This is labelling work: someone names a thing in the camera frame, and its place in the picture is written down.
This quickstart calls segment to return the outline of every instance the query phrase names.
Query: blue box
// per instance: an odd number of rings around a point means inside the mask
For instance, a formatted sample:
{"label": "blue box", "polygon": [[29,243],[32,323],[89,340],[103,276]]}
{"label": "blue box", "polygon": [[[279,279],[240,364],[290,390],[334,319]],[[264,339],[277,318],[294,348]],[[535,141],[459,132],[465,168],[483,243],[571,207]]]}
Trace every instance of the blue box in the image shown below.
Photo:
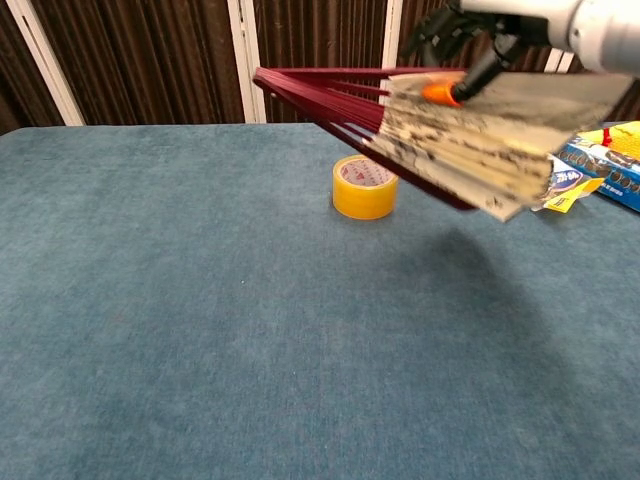
{"label": "blue box", "polygon": [[598,192],[640,212],[640,159],[578,135],[555,153],[563,162],[594,178],[604,178]]}

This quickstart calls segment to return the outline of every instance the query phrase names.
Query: blue carpet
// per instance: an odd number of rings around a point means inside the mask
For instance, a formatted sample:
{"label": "blue carpet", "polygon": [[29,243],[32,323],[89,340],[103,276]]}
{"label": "blue carpet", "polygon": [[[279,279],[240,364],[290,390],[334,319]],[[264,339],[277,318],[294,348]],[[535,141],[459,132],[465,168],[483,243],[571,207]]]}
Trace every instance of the blue carpet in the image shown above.
{"label": "blue carpet", "polygon": [[640,217],[330,205],[312,125],[0,138],[0,478],[640,478]]}

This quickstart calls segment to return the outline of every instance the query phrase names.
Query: packing tape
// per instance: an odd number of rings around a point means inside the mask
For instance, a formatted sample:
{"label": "packing tape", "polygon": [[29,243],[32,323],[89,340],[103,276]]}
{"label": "packing tape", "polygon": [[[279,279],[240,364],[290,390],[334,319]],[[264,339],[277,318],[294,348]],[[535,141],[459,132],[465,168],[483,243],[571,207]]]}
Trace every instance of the packing tape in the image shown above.
{"label": "packing tape", "polygon": [[397,175],[364,155],[352,155],[333,167],[333,205],[357,220],[375,220],[395,208]]}

